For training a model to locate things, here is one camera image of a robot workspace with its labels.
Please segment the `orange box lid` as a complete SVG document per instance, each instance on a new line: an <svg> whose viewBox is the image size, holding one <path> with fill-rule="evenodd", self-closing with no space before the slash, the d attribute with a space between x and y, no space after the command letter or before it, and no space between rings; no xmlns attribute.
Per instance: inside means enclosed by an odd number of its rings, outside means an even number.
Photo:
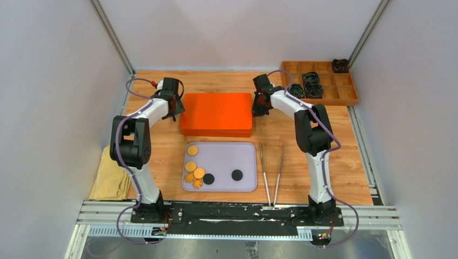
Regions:
<svg viewBox="0 0 458 259"><path fill-rule="evenodd" d="M250 93L188 93L181 128L253 130Z"/></svg>

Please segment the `metal tongs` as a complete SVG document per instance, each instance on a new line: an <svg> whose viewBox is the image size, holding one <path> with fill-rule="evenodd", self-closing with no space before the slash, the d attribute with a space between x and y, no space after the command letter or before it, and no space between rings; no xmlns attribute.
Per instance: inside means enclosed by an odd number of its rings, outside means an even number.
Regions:
<svg viewBox="0 0 458 259"><path fill-rule="evenodd" d="M279 185L280 179L284 164L284 157L285 157L285 145L281 144L280 147L280 155L277 167L277 173L275 175L275 185L271 185L269 182L269 176L271 180L273 180L273 174L268 174L267 170L267 156L265 154L264 144L260 141L259 144L259 156L261 162L261 170L262 170L262 180L265 187L266 197L267 197L267 204L269 209L275 210L277 208L278 203L278 195L279 195Z"/></svg>

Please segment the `orange cookie box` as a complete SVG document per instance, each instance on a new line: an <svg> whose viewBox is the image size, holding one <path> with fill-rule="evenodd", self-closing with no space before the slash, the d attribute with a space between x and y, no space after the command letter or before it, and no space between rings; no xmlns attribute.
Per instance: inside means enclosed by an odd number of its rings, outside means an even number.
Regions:
<svg viewBox="0 0 458 259"><path fill-rule="evenodd" d="M181 133L191 137L227 137L227 138L249 138L253 130L222 130L222 129L195 129L181 128Z"/></svg>

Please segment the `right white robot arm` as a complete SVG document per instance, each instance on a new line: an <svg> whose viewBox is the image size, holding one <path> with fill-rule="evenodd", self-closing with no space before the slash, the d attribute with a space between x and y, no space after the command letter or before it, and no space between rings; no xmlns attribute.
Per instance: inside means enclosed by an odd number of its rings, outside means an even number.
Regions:
<svg viewBox="0 0 458 259"><path fill-rule="evenodd" d="M322 225L336 208L329 175L329 153L334 138L326 108L322 104L306 103L283 87L274 86L267 74L253 78L253 83L255 117L277 109L294 120L296 143L306 155L311 181L307 216L313 224Z"/></svg>

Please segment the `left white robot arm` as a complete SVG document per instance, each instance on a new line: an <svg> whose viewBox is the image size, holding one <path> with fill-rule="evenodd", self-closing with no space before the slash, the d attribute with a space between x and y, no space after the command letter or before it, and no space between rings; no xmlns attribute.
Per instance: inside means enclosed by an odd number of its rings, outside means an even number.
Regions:
<svg viewBox="0 0 458 259"><path fill-rule="evenodd" d="M181 80L165 77L157 83L151 80L148 83L155 93L140 96L146 103L128 115L113 118L109 148L110 158L124 169L134 185L136 204L131 217L134 223L158 223L168 216L162 193L149 168L152 154L150 129L157 121L176 120L176 116L185 111Z"/></svg>

